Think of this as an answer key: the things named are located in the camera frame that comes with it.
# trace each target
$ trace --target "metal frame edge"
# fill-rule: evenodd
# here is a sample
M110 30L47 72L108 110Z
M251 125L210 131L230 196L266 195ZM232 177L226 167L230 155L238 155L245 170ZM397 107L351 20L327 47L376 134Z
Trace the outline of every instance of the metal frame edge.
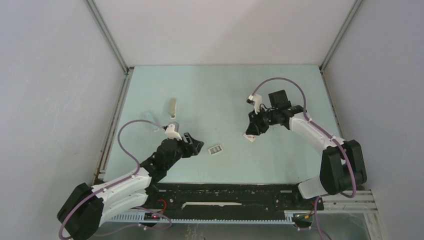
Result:
M380 214L377 213L364 213L363 217L368 228L368 234L371 240L387 240L385 229L382 221L380 220Z
M341 28L338 31L332 45L330 46L330 49L328 50L327 55L325 56L321 66L319 67L322 73L326 70L330 60L332 59L334 55L334 52L336 51L337 47L339 46L340 42L342 41L349 27L351 26L351 23L354 20L355 16L357 15L358 10L360 9L363 2L364 0L355 0L355 2L352 5L352 8L350 8L350 11L347 14L346 19L341 25Z
M321 72L321 78L322 78L322 82L324 83L324 88L325 88L325 91L327 93L328 101L330 103L332 114L334 116L335 124L337 125L338 134L340 134L340 137L341 138L344 138L344 136L343 136L343 128L340 125L339 117L338 117L336 108L334 107L333 97L332 97L332 94L331 94L329 85L327 84L326 73L325 72Z
M99 160L97 162L96 172L94 173L94 183L97 180L103 180L106 172L110 150L112 149L113 140L118 128L118 122L121 116L122 109L124 108L125 98L127 97L128 88L130 87L131 77L133 76L134 69L130 68L128 74L122 81L118 98L110 119L109 128L103 141L102 149L100 151Z
M109 31L108 26L105 23L105 20L102 17L102 14L99 11L99 8L97 7L96 3L94 0L84 0L85 4L87 5L88 10L91 12L92 17L94 18L101 34L103 35L104 39L106 40L107 44L109 45L109 47L111 48L113 54L115 55L116 59L119 62L119 65L121 66L123 72L125 74L128 73L128 66L125 63L124 58L121 55L121 52L114 40L114 38L112 37L111 32Z

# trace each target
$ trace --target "camera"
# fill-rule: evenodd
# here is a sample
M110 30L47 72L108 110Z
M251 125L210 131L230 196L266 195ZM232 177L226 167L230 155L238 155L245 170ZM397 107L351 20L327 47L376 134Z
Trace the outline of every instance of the camera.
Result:
M259 136L266 133L270 126L277 124L289 130L290 118L304 110L300 105L292 106L285 90L270 93L268 97L271 108L261 104L257 114L254 110L249 112L249 126L247 127L246 135ZM248 99L247 103L252 104L253 102Z

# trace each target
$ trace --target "light green table surface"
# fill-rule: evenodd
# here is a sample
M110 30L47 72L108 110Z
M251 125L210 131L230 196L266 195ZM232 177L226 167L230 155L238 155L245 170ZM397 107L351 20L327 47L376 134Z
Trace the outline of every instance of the light green table surface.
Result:
M296 133L275 125L253 143L243 137L248 127L246 103L249 94L265 79L285 77L304 90L307 110L325 129L338 134L326 89L316 65L238 66L137 66L126 95L118 129L126 122L145 118L151 111L167 125L169 102L177 99L176 119L182 135L189 132L204 142L198 156L179 160L164 183L298 183L320 172L321 154ZM285 89L294 105L302 105L296 87L282 80L263 85L258 94L270 106L268 94ZM140 162L148 158L166 138L147 123L129 125L122 144ZM222 144L223 152L209 155L207 149ZM120 149L115 136L104 180L113 180L135 168Z

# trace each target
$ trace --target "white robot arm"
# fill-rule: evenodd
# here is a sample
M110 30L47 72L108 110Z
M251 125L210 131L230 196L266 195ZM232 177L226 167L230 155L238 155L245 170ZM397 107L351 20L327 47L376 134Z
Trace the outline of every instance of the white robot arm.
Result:
M364 158L360 144L345 141L318 126L300 105L292 106L286 92L280 90L269 94L271 108L262 107L262 97L250 95L247 102L253 105L249 113L246 135L264 134L269 126L282 125L302 136L319 154L322 154L319 176L300 182L293 187L296 201L311 199L325 194L335 195L352 188L352 181L339 143L352 166L355 183L361 185L367 180Z
M179 159L198 155L204 145L187 132L181 137L178 126L176 122L166 126L167 139L133 171L91 187L82 183L73 190L57 219L63 223L68 218L64 228L74 240L88 239L99 226L117 214L157 202L155 184ZM81 205L88 196L92 197Z

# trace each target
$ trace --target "purple cable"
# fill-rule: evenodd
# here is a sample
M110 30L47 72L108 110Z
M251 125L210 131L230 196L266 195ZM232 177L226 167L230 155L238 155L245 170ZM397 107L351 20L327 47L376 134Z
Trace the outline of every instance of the purple cable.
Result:
M306 113L306 96L304 91L302 90L301 86L299 86L296 82L294 82L293 80L290 80L288 78L285 77L272 77L269 78L263 82L261 82L252 92L252 96L255 95L255 93L258 91L258 89L260 87L262 87L262 85L264 85L265 83L272 81L272 80L284 80L287 81L293 85L296 86L297 89L299 89L300 93L302 94L302 98L303 98L303 116L304 118L314 127L316 127L318 130L320 130L323 134L325 134L331 141L333 141L333 143L335 143L335 145L338 147L338 149L340 150L341 154L344 157L344 160L346 161L346 165L347 165L347 169L349 171L349 175L350 175L350 180L352 181L352 195L347 195L344 192L341 192L340 194L347 197L347 198L354 198L357 194L357 184L355 181L355 176L354 176L354 171L352 169L352 165L351 162L349 161L348 155L346 154L346 151L343 149L342 145L335 139L333 138L333 136L327 132L324 128L322 128L321 126L319 126L318 124L316 124L314 121L310 120L310 118L308 117L307 113Z
M165 128L164 126L162 126L162 125L160 125L159 123L156 123L156 122L152 122L152 121L148 121L148 120L144 120L144 119L138 119L138 120L132 120L132 121L129 121L129 122L127 122L127 123L125 123L121 128L120 128L120 130L119 130L119 132L118 132L118 136L117 136L117 140L118 140L118 144L119 144L119 146L120 146L120 148L123 150L123 152L124 153L126 153L128 156L130 156L134 161L135 161L135 163L137 164L137 168L135 169L135 172L134 172L134 174L133 175L136 175L139 171L140 171L140 162L139 162L139 160L137 160L137 158L134 156L134 155L132 155L131 153L129 153L126 149L125 149L125 147L122 145L122 143L121 143L121 133L122 133L122 130L126 127L126 126L128 126L128 125L130 125L130 124L132 124L132 123L138 123L138 122L144 122L144 123L148 123L148 124L153 124L153 125L156 125L156 126L158 126L159 128ZM61 240L69 240L69 239L71 239L72 237L71 236L67 236L67 237L65 237L64 236L64 229L65 229L65 226L66 226L66 224L68 223L68 221L69 221L69 219L72 217L72 215L85 203L85 202L87 202L89 199L91 199L92 197L94 197L95 195L97 195L97 194L99 194L99 193L101 193L101 192L103 192L103 190L107 190L107 189L110 189L110 188L112 188L112 187L114 187L114 186L116 186L116 185L118 185L118 184L120 184L120 183L122 183L122 182L125 182L125 181L127 181L128 179L131 179L131 175L129 175L129 176L127 176L127 177L125 177L125 178L123 178L123 179L121 179L121 180L119 180L119 181L116 181L116 182L114 182L114 183L111 183L110 185L108 185L108 186L105 186L105 187L103 187L103 188L100 188L99 190L97 190L97 191L95 191L95 192L93 192L92 194L90 194L90 195L88 195L88 196L86 196L82 201L80 201L74 208L72 208L72 210L68 213L68 215L65 217L65 219L63 220L63 222L62 222L62 225L60 226L60 229L59 229L59 238L61 239Z
M322 230L321 228L320 228L320 224L319 224L319 222L318 222L318 214L317 214L317 206L318 206L318 201L320 200L320 198L321 198L321 196L317 196L316 197L316 199L315 199L315 205L313 206L313 210L314 210L314 212L315 212L315 223L316 223L316 227L311 227L311 228L309 228L309 227L302 227L302 228L300 228L300 227L298 227L298 225L296 225L296 224L294 224L294 226L297 228L297 229L299 229L300 231L306 231L306 230L310 230L310 229L315 229L315 230L318 230L318 233L319 233L319 237L323 240L324 239L324 237L323 237L323 234L329 239L329 240L333 240L332 238L331 238L331 236L326 232L326 231L324 231L324 230Z

